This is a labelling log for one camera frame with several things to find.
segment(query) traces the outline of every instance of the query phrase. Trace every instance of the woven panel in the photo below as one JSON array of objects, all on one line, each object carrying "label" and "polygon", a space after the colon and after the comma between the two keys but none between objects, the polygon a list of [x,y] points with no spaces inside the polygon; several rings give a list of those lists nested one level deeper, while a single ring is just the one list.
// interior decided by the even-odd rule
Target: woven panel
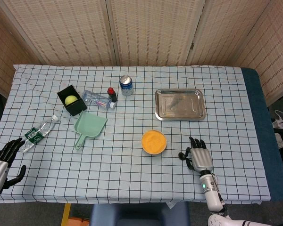
[{"label": "woven panel", "polygon": [[229,65],[269,0],[207,0],[187,65]]},{"label": "woven panel", "polygon": [[0,0],[0,22],[4,24],[9,33],[11,33],[17,42],[25,49],[30,56],[31,64],[44,64],[44,60],[40,56],[39,52],[34,48],[34,45],[30,42],[30,39],[26,36],[25,32],[20,31],[20,26],[16,26],[16,20],[7,9],[6,5]]},{"label": "woven panel", "polygon": [[269,4],[238,56],[235,65],[257,70],[267,105],[283,95],[283,0]]},{"label": "woven panel", "polygon": [[108,4],[121,66],[185,64],[204,1],[110,0]]},{"label": "woven panel", "polygon": [[113,65],[100,0],[4,2],[47,64]]},{"label": "woven panel", "polygon": [[13,64],[36,63],[0,21],[0,93],[7,97],[13,82]]}]

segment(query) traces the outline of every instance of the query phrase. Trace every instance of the clear bottle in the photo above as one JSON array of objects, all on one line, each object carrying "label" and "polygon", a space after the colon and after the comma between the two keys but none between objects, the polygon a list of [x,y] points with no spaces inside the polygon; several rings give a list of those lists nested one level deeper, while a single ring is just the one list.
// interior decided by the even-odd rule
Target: clear bottle
[{"label": "clear bottle", "polygon": [[107,98],[107,97],[103,97],[100,94],[97,93],[93,93],[89,90],[85,90],[82,96],[82,99],[85,103],[89,104],[89,103],[93,103],[97,106],[109,109],[115,108],[116,103],[112,102],[111,99]]},{"label": "clear bottle", "polygon": [[36,127],[32,127],[32,129],[24,135],[25,144],[21,147],[21,151],[27,152],[36,145],[40,140],[47,136],[47,134],[49,134],[58,121],[58,117],[53,115],[50,118],[45,118]]}]

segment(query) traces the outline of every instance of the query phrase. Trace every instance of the red cap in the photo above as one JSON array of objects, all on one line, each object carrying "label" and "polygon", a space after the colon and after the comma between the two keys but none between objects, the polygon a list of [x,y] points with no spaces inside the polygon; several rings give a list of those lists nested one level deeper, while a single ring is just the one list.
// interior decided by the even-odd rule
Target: red cap
[{"label": "red cap", "polygon": [[108,92],[109,95],[115,94],[112,87],[109,87],[107,92]]}]

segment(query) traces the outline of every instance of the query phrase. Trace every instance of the yellow bowl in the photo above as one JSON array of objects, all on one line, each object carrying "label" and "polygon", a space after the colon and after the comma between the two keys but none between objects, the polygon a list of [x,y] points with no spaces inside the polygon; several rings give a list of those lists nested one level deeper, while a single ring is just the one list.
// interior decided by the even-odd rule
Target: yellow bowl
[{"label": "yellow bowl", "polygon": [[166,148],[166,137],[158,130],[148,130],[141,138],[141,146],[149,154],[162,153]]}]

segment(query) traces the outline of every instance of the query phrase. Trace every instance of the robot finger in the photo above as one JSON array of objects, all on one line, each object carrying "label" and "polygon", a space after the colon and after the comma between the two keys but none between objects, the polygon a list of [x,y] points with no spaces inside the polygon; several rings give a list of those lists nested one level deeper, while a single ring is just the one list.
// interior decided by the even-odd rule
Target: robot finger
[{"label": "robot finger", "polygon": [[191,164],[191,162],[188,159],[186,160],[186,163],[187,163],[187,166],[190,170],[194,170],[193,165]]},{"label": "robot finger", "polygon": [[189,153],[191,153],[191,148],[187,147],[187,149],[185,150],[185,157],[188,157]]},{"label": "robot finger", "polygon": [[24,140],[22,140],[19,144],[17,144],[17,146],[13,149],[13,151],[11,152],[11,155],[7,156],[6,159],[4,161],[8,162],[8,167],[11,167],[11,164],[13,163],[13,161],[15,160],[15,157],[17,155],[17,152],[19,150],[19,148],[25,143]]},{"label": "robot finger", "polygon": [[200,140],[200,143],[201,143],[201,147],[202,147],[203,149],[206,149],[206,148],[207,148],[206,143],[204,143],[203,140]]},{"label": "robot finger", "polygon": [[3,155],[0,157],[0,161],[6,161],[6,159],[9,158],[13,154],[15,147],[21,142],[21,140],[22,138],[13,140],[13,143],[11,144],[11,146],[9,146],[8,148],[4,150]]},{"label": "robot finger", "polygon": [[7,150],[13,143],[14,143],[14,140],[9,141],[6,145],[4,145],[3,149],[0,151],[0,159],[2,158],[5,150]]},{"label": "robot finger", "polygon": [[3,189],[9,189],[11,186],[14,186],[15,184],[19,183],[23,179],[25,172],[26,172],[26,166],[23,165],[21,167],[19,175],[16,178],[5,181],[3,185]]},{"label": "robot finger", "polygon": [[198,140],[198,139],[195,139],[195,142],[196,142],[197,147],[198,147],[198,148],[201,148],[201,143],[199,142],[199,140]]},{"label": "robot finger", "polygon": [[195,143],[195,140],[192,137],[189,137],[191,141],[192,148],[197,148],[197,144]]}]

